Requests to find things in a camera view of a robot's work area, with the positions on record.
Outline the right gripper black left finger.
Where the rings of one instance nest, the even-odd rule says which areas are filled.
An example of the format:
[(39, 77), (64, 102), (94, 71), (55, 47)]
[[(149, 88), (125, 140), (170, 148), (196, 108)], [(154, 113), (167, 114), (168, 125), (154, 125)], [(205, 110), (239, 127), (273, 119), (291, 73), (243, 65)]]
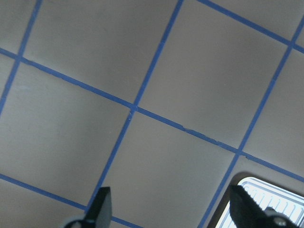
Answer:
[(101, 187), (84, 217), (85, 228), (109, 228), (112, 219), (111, 188)]

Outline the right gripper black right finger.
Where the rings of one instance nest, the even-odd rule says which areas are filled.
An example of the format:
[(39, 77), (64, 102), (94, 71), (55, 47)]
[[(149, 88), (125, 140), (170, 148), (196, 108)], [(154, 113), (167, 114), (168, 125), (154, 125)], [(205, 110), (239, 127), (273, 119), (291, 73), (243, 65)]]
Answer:
[(230, 186), (230, 216), (237, 228), (277, 228), (274, 218), (256, 204), (242, 186)]

